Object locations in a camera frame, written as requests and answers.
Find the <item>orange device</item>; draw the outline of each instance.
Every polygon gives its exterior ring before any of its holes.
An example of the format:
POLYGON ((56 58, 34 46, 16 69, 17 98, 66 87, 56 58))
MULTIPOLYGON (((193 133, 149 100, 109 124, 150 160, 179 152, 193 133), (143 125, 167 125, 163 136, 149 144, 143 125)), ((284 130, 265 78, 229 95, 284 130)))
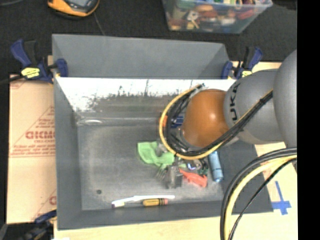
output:
POLYGON ((56 13, 71 19, 80 19, 92 14, 100 0, 48 0, 47 4, 56 13))

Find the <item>plastic container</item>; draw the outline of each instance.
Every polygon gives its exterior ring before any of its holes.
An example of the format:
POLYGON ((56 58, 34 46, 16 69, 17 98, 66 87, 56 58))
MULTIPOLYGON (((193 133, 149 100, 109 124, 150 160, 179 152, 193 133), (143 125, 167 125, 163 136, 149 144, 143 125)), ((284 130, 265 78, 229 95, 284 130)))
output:
POLYGON ((241 33, 272 0, 162 0, 171 31, 241 33))

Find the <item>green cloth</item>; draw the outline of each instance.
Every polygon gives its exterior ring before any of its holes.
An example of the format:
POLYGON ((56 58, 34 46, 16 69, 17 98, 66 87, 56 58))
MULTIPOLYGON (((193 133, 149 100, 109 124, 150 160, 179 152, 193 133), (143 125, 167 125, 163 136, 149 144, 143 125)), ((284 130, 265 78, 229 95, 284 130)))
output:
POLYGON ((172 165, 175 161, 175 156, 171 152, 163 152, 161 156, 157 156, 157 142, 139 142, 137 144, 138 153, 146 164, 154 164, 158 167, 165 168, 172 165))

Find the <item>cardboard sheet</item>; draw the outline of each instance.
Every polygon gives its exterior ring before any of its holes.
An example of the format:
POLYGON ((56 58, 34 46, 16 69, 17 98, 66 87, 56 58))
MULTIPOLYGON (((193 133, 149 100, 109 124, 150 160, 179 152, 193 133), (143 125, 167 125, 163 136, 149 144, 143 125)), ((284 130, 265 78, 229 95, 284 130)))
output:
POLYGON ((10 84, 6 223, 28 223, 56 208, 53 86, 10 84))

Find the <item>red object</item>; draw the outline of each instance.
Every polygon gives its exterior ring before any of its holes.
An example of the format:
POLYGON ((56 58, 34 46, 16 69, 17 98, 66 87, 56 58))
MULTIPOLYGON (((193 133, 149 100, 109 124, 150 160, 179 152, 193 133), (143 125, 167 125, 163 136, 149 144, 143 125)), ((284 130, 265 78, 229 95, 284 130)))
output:
POLYGON ((200 176, 199 174, 193 173, 193 172, 187 172, 185 170, 182 170, 179 168, 180 173, 183 174, 183 176, 188 180, 189 183, 195 183, 203 188, 207 186, 208 178, 207 176, 203 175, 200 176))
POLYGON ((253 9, 250 9, 250 10, 247 10, 247 11, 237 12, 236 13, 236 17, 239 20, 244 20, 244 19, 250 18, 254 14, 255 14, 255 11, 253 9))

